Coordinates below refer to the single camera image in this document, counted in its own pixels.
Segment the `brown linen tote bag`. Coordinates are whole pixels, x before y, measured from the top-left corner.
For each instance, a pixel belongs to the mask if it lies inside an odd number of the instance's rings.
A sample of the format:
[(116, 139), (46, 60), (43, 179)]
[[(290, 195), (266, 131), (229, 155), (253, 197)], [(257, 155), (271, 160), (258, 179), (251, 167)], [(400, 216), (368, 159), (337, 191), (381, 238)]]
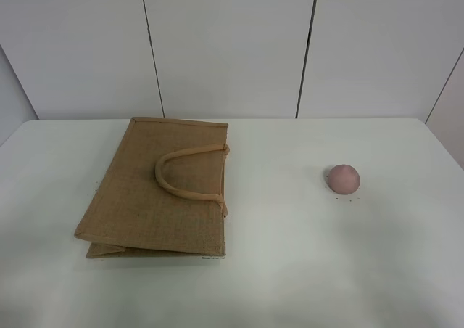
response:
[(224, 123), (131, 119), (75, 237), (88, 258), (225, 256)]

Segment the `pink peach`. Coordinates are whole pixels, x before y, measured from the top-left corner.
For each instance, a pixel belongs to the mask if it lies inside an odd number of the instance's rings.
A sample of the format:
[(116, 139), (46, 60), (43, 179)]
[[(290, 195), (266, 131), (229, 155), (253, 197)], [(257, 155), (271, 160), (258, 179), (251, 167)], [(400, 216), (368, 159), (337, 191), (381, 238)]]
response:
[(358, 171), (346, 164), (335, 165), (326, 173), (328, 187), (340, 195), (355, 193), (360, 188), (360, 174)]

